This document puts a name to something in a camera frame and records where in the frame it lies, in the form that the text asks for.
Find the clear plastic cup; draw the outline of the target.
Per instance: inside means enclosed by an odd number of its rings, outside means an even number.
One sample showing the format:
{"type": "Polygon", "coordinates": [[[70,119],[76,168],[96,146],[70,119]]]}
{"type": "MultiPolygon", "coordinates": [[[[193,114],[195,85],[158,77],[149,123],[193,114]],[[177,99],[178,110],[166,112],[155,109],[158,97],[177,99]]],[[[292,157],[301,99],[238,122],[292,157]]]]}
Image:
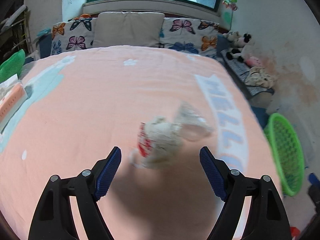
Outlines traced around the clear plastic cup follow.
{"type": "Polygon", "coordinates": [[[209,137],[214,131],[201,113],[185,101],[181,102],[174,123],[180,126],[179,135],[191,142],[209,137]]]}

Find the red white wrapper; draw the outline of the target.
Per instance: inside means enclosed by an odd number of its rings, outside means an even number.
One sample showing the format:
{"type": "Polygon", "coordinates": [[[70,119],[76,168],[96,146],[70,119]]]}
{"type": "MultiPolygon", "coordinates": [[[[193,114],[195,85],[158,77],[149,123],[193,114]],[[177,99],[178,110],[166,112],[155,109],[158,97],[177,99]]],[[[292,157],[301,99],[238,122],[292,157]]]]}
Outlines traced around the red white wrapper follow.
{"type": "Polygon", "coordinates": [[[180,129],[180,124],[168,122],[163,116],[141,123],[137,147],[129,155],[131,165],[148,169],[171,165],[183,145],[180,129]]]}

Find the red stool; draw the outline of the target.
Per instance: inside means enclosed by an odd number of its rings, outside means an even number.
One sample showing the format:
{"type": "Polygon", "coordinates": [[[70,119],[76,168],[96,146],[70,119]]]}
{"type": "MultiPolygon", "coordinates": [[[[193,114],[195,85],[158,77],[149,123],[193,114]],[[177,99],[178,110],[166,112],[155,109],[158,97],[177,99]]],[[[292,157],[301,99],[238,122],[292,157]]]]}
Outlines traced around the red stool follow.
{"type": "Polygon", "coordinates": [[[298,228],[294,227],[294,226],[291,226],[290,227],[290,233],[291,233],[292,240],[295,240],[300,235],[300,230],[298,228]]]}

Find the green plastic basket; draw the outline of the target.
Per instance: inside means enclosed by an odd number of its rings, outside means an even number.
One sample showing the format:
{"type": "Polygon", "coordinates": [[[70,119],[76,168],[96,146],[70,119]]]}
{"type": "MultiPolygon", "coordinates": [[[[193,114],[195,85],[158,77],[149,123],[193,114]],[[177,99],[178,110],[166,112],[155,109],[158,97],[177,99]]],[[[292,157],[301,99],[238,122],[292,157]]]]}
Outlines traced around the green plastic basket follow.
{"type": "Polygon", "coordinates": [[[293,197],[302,188],[304,155],[295,129],[283,115],[273,113],[264,128],[283,194],[293,197]]]}

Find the blue patterned mat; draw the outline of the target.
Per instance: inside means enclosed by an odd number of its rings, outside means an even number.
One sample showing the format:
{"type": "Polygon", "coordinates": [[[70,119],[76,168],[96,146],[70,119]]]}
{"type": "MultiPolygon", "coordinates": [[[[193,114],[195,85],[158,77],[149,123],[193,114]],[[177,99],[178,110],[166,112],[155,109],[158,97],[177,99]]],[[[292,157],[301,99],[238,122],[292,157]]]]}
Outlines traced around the blue patterned mat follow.
{"type": "Polygon", "coordinates": [[[225,67],[228,71],[230,71],[231,73],[233,73],[233,76],[235,77],[235,79],[238,81],[238,83],[240,83],[240,88],[244,89],[244,94],[245,96],[247,96],[249,99],[255,97],[256,95],[260,94],[260,93],[270,93],[271,95],[273,95],[275,93],[273,88],[263,88],[260,86],[249,86],[245,84],[245,79],[249,76],[249,70],[250,68],[241,62],[238,62],[237,60],[229,60],[227,59],[226,53],[227,53],[227,49],[222,50],[220,52],[224,63],[225,63],[225,67]]]}

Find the pink tissue pack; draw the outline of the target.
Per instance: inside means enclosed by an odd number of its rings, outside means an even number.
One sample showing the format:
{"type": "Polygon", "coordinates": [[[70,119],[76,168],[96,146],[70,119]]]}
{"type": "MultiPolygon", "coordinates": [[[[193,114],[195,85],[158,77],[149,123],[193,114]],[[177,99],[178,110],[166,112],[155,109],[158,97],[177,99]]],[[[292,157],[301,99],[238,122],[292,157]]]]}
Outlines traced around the pink tissue pack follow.
{"type": "Polygon", "coordinates": [[[17,74],[1,83],[0,128],[1,132],[28,96],[17,74]]]}

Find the spotted cream cloth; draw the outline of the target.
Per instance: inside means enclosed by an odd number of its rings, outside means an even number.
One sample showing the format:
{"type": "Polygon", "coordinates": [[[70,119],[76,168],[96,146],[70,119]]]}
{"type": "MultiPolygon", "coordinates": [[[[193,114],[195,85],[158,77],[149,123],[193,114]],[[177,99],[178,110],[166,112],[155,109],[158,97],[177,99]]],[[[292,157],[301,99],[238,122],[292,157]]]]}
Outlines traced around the spotted cream cloth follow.
{"type": "Polygon", "coordinates": [[[272,88],[276,83],[276,78],[263,67],[252,67],[245,78],[245,85],[252,87],[272,88]]]}

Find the pink plush toy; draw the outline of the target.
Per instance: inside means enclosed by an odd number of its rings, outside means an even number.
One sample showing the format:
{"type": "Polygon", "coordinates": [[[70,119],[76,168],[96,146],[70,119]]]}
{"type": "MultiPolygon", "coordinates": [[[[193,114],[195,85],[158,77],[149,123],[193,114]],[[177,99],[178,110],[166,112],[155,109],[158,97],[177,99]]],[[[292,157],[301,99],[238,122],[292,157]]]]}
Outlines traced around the pink plush toy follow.
{"type": "Polygon", "coordinates": [[[255,56],[250,56],[246,61],[245,64],[249,66],[249,68],[252,67],[263,67],[263,63],[255,56]]]}

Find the green cushion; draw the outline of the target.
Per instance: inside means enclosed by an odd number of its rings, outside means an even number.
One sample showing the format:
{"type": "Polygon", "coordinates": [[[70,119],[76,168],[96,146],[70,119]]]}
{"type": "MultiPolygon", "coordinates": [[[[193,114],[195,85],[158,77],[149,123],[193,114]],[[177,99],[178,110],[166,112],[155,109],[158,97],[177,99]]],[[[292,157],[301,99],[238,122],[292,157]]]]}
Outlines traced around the green cushion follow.
{"type": "Polygon", "coordinates": [[[19,76],[22,72],[24,62],[25,52],[23,49],[14,53],[9,59],[3,62],[0,68],[0,83],[3,83],[15,74],[19,76]]]}

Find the cow plush toy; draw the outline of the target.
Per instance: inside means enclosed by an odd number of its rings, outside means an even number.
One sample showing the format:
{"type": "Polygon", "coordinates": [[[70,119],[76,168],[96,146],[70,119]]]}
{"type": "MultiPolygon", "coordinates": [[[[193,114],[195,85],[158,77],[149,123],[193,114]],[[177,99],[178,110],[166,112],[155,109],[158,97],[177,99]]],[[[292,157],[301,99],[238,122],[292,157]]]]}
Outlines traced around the cow plush toy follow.
{"type": "Polygon", "coordinates": [[[230,43],[230,48],[226,53],[227,59],[244,63],[245,47],[251,42],[252,35],[249,33],[240,35],[238,31],[229,31],[228,33],[224,33],[223,37],[230,43]]]}

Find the left butterfly pillow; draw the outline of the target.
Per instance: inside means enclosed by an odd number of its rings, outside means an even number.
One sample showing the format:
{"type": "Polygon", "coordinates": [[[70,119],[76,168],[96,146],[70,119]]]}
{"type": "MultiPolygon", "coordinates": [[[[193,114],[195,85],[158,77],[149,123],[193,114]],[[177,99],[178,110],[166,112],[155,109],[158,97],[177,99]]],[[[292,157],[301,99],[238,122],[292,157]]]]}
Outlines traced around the left butterfly pillow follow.
{"type": "Polygon", "coordinates": [[[97,18],[56,23],[52,27],[51,55],[92,48],[97,18]]]}

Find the butterfly pillow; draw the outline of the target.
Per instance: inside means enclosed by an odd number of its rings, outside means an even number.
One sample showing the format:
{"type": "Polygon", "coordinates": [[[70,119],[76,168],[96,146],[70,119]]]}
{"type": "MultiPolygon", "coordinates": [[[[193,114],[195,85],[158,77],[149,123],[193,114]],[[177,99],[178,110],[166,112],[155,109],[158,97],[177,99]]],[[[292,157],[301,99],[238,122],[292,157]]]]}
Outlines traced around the butterfly pillow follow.
{"type": "Polygon", "coordinates": [[[51,55],[92,48],[97,18],[56,23],[52,27],[51,55]]]}
{"type": "Polygon", "coordinates": [[[166,17],[159,34],[160,48],[216,57],[219,24],[195,18],[166,17]]]}

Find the right butterfly pillow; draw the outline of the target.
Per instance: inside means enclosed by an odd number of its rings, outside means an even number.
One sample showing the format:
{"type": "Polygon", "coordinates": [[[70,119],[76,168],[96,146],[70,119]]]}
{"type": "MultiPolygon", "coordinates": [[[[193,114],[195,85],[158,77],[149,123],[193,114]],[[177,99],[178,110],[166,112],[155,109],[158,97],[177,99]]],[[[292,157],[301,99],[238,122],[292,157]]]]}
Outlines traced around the right butterfly pillow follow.
{"type": "Polygon", "coordinates": [[[219,24],[195,18],[166,17],[159,34],[160,48],[216,57],[219,24]]]}

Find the grey pillow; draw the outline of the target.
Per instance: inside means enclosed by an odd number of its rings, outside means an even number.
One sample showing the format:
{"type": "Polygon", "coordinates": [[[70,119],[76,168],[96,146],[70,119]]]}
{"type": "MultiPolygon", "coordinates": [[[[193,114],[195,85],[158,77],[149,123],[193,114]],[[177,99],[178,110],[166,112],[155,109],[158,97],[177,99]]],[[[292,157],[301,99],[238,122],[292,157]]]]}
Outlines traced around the grey pillow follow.
{"type": "Polygon", "coordinates": [[[164,14],[159,12],[102,12],[98,15],[93,47],[157,47],[164,14]]]}

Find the colourful pinwheel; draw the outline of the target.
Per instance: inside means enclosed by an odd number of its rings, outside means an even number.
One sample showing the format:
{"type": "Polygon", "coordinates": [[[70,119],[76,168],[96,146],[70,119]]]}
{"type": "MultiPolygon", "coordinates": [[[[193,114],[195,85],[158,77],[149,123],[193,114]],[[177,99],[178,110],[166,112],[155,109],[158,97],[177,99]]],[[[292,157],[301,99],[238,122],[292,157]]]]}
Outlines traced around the colourful pinwheel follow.
{"type": "Polygon", "coordinates": [[[232,21],[233,21],[233,14],[235,11],[237,11],[238,0],[223,0],[222,3],[226,8],[226,11],[223,13],[223,19],[226,23],[229,24],[229,29],[232,28],[232,21]]]}

